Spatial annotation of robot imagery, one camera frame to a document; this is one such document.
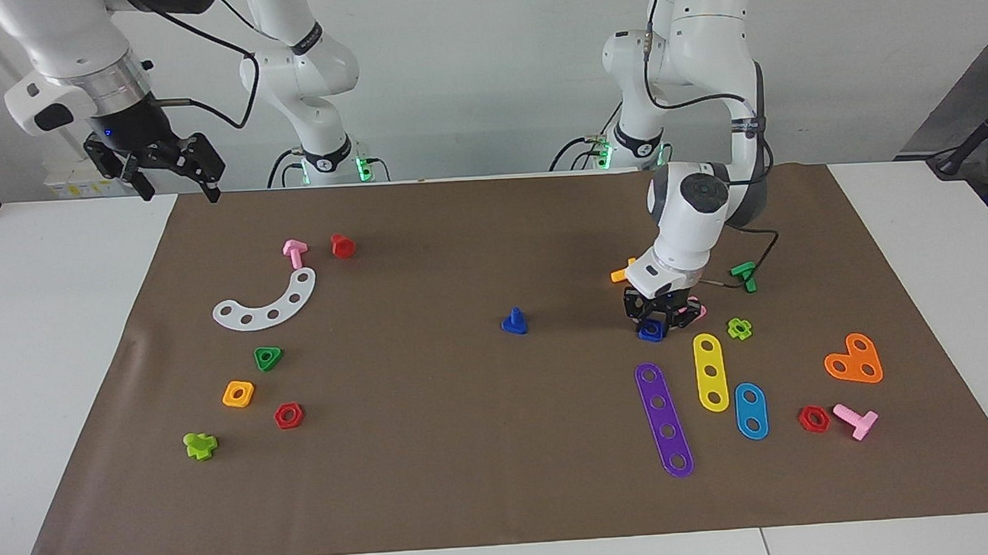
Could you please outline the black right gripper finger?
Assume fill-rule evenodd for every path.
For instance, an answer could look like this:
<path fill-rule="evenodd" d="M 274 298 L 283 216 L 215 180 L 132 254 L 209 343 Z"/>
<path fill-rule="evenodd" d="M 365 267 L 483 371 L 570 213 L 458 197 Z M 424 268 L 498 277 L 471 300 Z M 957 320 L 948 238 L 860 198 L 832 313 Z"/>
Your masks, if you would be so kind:
<path fill-rule="evenodd" d="M 115 152 L 97 135 L 87 135 L 83 143 L 87 158 L 102 177 L 117 179 L 131 187 L 144 201 L 152 200 L 156 193 L 155 187 L 140 171 L 136 157 Z"/>
<path fill-rule="evenodd" d="M 218 184 L 225 172 L 226 163 L 218 155 L 209 138 L 202 133 L 195 133 L 180 139 L 178 149 L 181 176 L 199 184 L 210 203 L 219 202 L 221 190 Z"/>

